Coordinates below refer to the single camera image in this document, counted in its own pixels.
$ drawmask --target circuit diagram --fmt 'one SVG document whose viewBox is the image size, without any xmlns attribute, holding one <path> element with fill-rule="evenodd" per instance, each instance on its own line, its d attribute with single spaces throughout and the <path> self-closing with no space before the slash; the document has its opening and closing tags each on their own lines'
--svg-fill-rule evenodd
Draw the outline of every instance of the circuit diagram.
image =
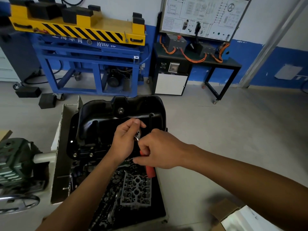
<svg viewBox="0 0 308 231">
<path fill-rule="evenodd" d="M 161 32 L 230 41 L 249 0 L 165 0 Z"/>
</svg>

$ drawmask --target black stripe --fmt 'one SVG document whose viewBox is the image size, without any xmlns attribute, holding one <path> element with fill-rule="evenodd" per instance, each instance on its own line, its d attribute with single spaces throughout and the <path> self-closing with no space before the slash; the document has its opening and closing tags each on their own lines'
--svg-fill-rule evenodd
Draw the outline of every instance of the black stripe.
<svg viewBox="0 0 308 231">
<path fill-rule="evenodd" d="M 65 26 L 67 30 L 69 30 L 75 37 L 82 38 L 80 35 L 78 35 L 73 29 L 71 29 L 69 26 Z"/>
<path fill-rule="evenodd" d="M 85 38 L 90 39 L 90 37 L 83 31 L 81 30 L 79 27 L 75 27 Z"/>
<path fill-rule="evenodd" d="M 104 38 L 105 41 L 110 42 L 110 40 L 101 32 L 101 31 L 96 31 L 102 38 Z"/>
<path fill-rule="evenodd" d="M 114 42 L 119 43 L 119 41 L 111 34 L 111 32 L 107 32 L 107 31 L 106 31 L 106 33 L 111 37 L 111 39 L 114 40 Z"/>
<path fill-rule="evenodd" d="M 123 41 L 123 37 L 120 33 L 115 33 L 122 41 Z"/>
<path fill-rule="evenodd" d="M 70 36 L 70 35 L 69 35 L 66 31 L 64 31 L 59 25 L 54 24 L 54 26 L 55 26 L 56 28 L 58 28 L 64 35 Z"/>
<path fill-rule="evenodd" d="M 86 28 L 86 30 L 87 30 L 96 40 L 100 40 L 100 38 L 98 38 L 98 36 L 95 35 L 93 31 L 91 31 L 91 30 L 88 29 L 88 28 Z"/>
<path fill-rule="evenodd" d="M 43 25 L 45 27 L 47 27 L 49 30 L 51 30 L 55 35 L 60 36 L 60 34 L 55 29 L 53 29 L 51 26 L 49 26 L 48 24 L 43 23 Z"/>
</svg>

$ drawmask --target ratchet wrench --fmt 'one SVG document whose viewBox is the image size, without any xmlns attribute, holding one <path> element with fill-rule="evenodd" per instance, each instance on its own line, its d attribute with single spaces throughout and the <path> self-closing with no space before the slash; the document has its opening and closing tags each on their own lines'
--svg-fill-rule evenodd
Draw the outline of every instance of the ratchet wrench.
<svg viewBox="0 0 308 231">
<path fill-rule="evenodd" d="M 139 141 L 140 137 L 141 137 L 141 130 L 139 129 L 138 132 L 135 135 L 135 139 L 136 139 L 137 142 Z M 145 154 L 143 154 L 143 152 L 141 150 L 140 150 L 140 155 L 146 156 Z M 148 178 L 156 177 L 156 172 L 155 172 L 153 167 L 146 165 L 145 170 L 147 172 Z"/>
</svg>

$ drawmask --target forearm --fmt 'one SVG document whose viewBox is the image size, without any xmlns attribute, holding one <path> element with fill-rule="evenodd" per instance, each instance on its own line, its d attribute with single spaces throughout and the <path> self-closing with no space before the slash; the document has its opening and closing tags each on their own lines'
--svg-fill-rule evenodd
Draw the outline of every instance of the forearm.
<svg viewBox="0 0 308 231">
<path fill-rule="evenodd" d="M 80 186 L 38 227 L 37 231 L 87 230 L 118 163 L 108 152 Z"/>
<path fill-rule="evenodd" d="M 289 230 L 308 223 L 308 188 L 266 169 L 190 145 L 182 165 L 213 180 L 273 224 Z"/>
</svg>

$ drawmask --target floor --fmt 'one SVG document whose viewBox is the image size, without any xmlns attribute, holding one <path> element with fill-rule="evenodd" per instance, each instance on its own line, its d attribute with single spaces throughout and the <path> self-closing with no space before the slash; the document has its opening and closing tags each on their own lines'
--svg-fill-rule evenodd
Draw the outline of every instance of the floor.
<svg viewBox="0 0 308 231">
<path fill-rule="evenodd" d="M 11 129 L 12 137 L 33 141 L 41 151 L 48 152 L 62 104 L 76 103 L 77 95 L 67 96 L 53 109 L 41 110 L 38 98 L 18 98 L 11 86 L 11 83 L 0 82 L 0 128 Z M 50 92 L 48 85 L 42 90 Z M 139 87 L 138 93 L 149 93 L 147 85 Z M 223 99 L 213 105 L 214 96 L 208 89 L 187 85 L 182 97 L 160 97 L 166 108 L 168 130 L 180 140 L 266 168 L 308 186 L 306 94 L 229 88 Z M 83 103 L 111 99 L 86 95 L 81 98 Z M 176 167 L 158 168 L 157 174 L 169 222 L 151 225 L 148 230 L 209 230 L 213 220 L 208 212 L 211 204 L 225 197 L 240 202 L 196 172 Z M 33 231 L 52 209 L 41 207 L 41 212 L 37 213 L 33 208 L 33 211 L 0 216 L 1 230 Z M 31 218 L 27 222 L 14 222 L 14 218 L 25 216 Z"/>
</svg>

